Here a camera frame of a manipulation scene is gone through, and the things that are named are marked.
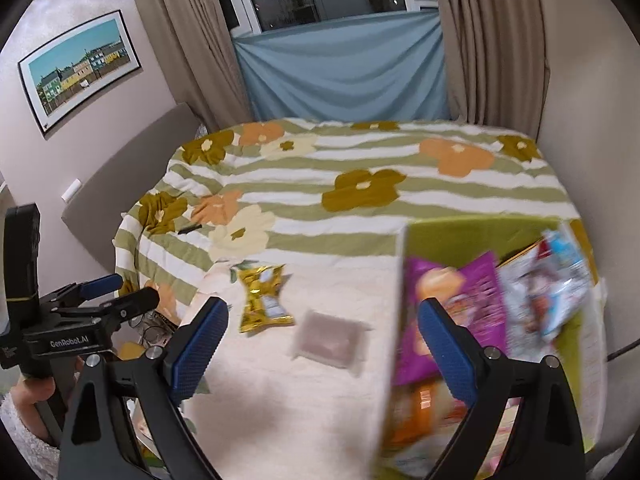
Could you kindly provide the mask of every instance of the headboard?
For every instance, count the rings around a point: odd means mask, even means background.
[[[65,207],[63,222],[107,272],[115,268],[111,241],[120,214],[156,185],[175,150],[193,140],[199,126],[189,106],[178,104],[113,155]]]

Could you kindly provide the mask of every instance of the striped bedspread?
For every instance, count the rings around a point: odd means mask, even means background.
[[[578,218],[535,143],[453,122],[241,124],[181,146],[116,234],[123,292],[181,319],[217,262],[386,267],[413,219]],[[188,226],[201,226],[180,234]]]

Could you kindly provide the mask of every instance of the purple snack bag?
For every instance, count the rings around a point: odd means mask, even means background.
[[[394,378],[396,386],[438,374],[438,367],[415,322],[415,309],[428,297],[437,298],[453,321],[466,326],[482,346],[497,346],[505,351],[506,316],[492,252],[460,270],[443,269],[420,258],[407,258],[404,275],[412,319],[402,335]]]

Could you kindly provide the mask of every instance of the transparent package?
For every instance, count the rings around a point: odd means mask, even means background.
[[[366,323],[310,310],[296,333],[293,358],[306,357],[357,376],[365,361]]]

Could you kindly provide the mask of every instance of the blue textured pad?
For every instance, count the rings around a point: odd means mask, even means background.
[[[193,397],[229,322],[226,303],[218,299],[172,368],[171,398],[178,405]]]
[[[418,308],[418,329],[451,394],[462,400],[468,408],[473,406],[478,398],[474,368],[427,300]]]
[[[118,290],[122,287],[122,276],[119,274],[110,274],[103,278],[98,278],[92,282],[83,283],[80,286],[80,295],[85,301],[92,300],[93,298],[100,298],[105,294],[109,294],[114,290]]]

